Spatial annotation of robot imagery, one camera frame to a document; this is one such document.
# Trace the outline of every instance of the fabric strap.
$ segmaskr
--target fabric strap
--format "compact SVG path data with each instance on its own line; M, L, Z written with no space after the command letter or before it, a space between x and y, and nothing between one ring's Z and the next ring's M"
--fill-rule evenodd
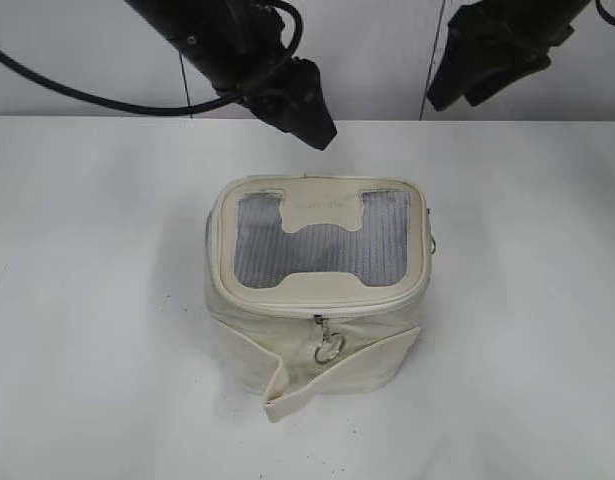
M230 370L246 388L263 393L265 413L273 423L302 409L318 394L362 393L384 386L392 380L420 332L420 327L416 327L376 342L285 395L289 376L282 357L222 322L213 320L212 323L225 348L225 361L230 364Z

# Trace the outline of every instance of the bag top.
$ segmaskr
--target bag top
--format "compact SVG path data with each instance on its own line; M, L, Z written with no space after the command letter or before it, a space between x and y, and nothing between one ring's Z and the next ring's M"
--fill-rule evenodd
M422 192L403 180L239 180L212 217L214 285L254 311L406 300L429 276L427 218Z

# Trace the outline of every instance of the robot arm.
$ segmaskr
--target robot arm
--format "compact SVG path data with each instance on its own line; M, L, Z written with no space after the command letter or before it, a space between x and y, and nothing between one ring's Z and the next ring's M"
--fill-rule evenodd
M613 17L595 0L603 19ZM324 150L336 136L315 63L294 57L298 11L282 0L126 0L212 83L220 98L181 108L132 105L87 94L28 69L0 50L0 62L50 90L142 115L207 112L232 102L308 145ZM427 96L444 110L461 96L479 105L515 81L546 69L549 50L573 33L570 22L591 0L481 0L449 23L445 56ZM296 22L285 47L275 8Z
M291 58L291 51L283 61L288 53L281 42L284 24L272 8L279 2L126 1L209 79L219 95L241 93L238 103L256 117L314 148L324 150L336 136L316 64ZM296 28L299 38L300 20Z
M462 6L449 22L444 58L427 97L445 110L463 95L480 105L512 83L551 65L549 50L591 0L481 0ZM600 15L615 18L596 0Z

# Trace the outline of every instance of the white wall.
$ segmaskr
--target white wall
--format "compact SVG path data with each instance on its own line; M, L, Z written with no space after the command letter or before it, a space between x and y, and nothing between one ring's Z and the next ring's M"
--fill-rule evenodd
M436 62L445 24L461 4L445 1ZM418 119L443 0L292 3L305 18L299 55L320 66L336 118ZM615 11L615 0L608 5ZM478 109L459 104L438 114L428 106L424 118L615 120L615 29L592 8L576 26L577 34L554 51L550 71ZM157 106L186 102L177 53L122 0L0 0L0 46L92 93ZM202 75L189 66L187 73L193 102L214 97ZM119 115L48 92L1 65L0 114ZM208 116L249 114L230 106Z

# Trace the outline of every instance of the black cable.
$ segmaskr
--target black cable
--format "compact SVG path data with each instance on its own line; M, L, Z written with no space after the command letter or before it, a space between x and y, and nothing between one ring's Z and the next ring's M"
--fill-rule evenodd
M25 67L24 65L18 63L13 58L9 57L3 51L0 50L0 63L5 65L7 68L13 70L17 74L22 77L30 80L38 85L41 85L49 90L52 90L56 93L60 93L67 97L75 98L76 100L82 100L87 103L92 103L94 105L99 105L105 108L111 108L113 110L120 110L128 113L135 113L138 115L149 115L149 116L158 116L158 117L177 117L181 115L195 115L197 113L205 113L211 110L215 110L220 107L224 107L225 105L229 105L230 103L237 102L241 98L246 95L246 92L249 89L256 88L260 86L263 82L265 82L271 75L273 75L278 69L288 60L290 60L296 50L298 49L298 45L300 44L300 40L303 34L303 20L300 16L300 13L296 8L282 0L261 0L258 2L260 5L270 6L274 8L278 8L279 10L283 10L287 12L294 19L295 27L294 34L292 36L287 49L283 52L283 55L278 59L272 67L267 69L263 76L257 76L256 78L247 82L248 89L240 90L237 92L229 93L225 96L219 97L215 100L210 100L205 103L201 103L198 105L192 105L187 107L174 107L174 108L159 108L159 107L146 107L142 105L134 105L131 103L119 102L116 100L110 100L108 98L99 97L97 95L91 95L89 93L82 92L80 90L76 90L74 88L68 87L61 83L55 82L47 77L44 77L33 70Z
M603 17L603 20L609 23L612 27L615 27L615 17L607 11L600 0L596 0L596 7L598 8L598 13L600 13L600 16Z

